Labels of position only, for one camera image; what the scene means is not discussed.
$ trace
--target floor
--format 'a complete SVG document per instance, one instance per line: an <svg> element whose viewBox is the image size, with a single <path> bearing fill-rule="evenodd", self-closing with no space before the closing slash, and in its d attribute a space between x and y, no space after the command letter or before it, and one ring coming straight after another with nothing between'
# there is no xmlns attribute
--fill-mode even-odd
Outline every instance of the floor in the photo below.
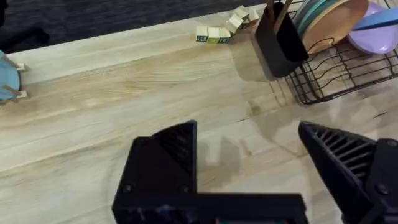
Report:
<svg viewBox="0 0 398 224"><path fill-rule="evenodd" d="M136 29L154 24L226 11L263 0L8 0L6 23L0 37L25 27L41 25L51 35L51 44ZM40 47L35 40L12 51Z"/></svg>

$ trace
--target wooden utensil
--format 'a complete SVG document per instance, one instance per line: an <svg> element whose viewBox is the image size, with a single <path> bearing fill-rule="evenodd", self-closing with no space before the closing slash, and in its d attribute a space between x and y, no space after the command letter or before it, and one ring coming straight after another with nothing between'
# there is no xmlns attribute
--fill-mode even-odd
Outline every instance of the wooden utensil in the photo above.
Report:
<svg viewBox="0 0 398 224"><path fill-rule="evenodd" d="M276 19L275 25L274 25L274 33L277 34L279 29L280 29L280 25L282 25L283 20L285 19L287 10L289 9L290 4L292 3L293 0L286 0L286 3L284 5L284 7L282 8L282 11L280 12L278 18Z"/></svg>
<svg viewBox="0 0 398 224"><path fill-rule="evenodd" d="M269 22L273 27L275 24L275 14L274 14L274 0L266 0L267 3L267 11L269 14Z"/></svg>

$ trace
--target wooden plate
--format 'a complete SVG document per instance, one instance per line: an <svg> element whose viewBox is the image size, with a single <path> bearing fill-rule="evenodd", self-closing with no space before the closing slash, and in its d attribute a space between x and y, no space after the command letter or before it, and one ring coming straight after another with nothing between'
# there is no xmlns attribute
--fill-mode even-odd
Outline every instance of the wooden plate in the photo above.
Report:
<svg viewBox="0 0 398 224"><path fill-rule="evenodd" d="M368 0L340 0L323 11L307 28L303 43L309 54L327 49L346 37L363 18Z"/></svg>

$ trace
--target dish rack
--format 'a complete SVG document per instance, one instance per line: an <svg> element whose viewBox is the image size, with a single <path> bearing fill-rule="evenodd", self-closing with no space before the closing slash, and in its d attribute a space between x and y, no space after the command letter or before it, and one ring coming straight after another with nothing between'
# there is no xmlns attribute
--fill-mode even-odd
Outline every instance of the dish rack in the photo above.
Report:
<svg viewBox="0 0 398 224"><path fill-rule="evenodd" d="M294 1L290 9L294 4L303 2ZM384 2L390 8L389 0ZM289 11L291 18L296 12ZM343 39L329 49L310 55L285 79L297 99L305 105L311 105L396 77L397 49L384 55L369 55L354 48L348 39Z"/></svg>

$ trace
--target wooden table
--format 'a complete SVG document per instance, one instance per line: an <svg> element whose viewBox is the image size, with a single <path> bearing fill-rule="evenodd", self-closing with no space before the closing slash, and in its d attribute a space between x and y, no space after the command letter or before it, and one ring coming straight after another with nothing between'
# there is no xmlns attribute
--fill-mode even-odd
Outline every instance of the wooden table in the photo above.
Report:
<svg viewBox="0 0 398 224"><path fill-rule="evenodd" d="M263 6L256 6L261 11ZM227 12L10 55L31 99L0 110L0 223L114 223L132 140L198 121L201 192L300 192L312 223L339 211L303 148L306 119L398 138L397 80L311 107L264 72L250 35L194 41Z"/></svg>

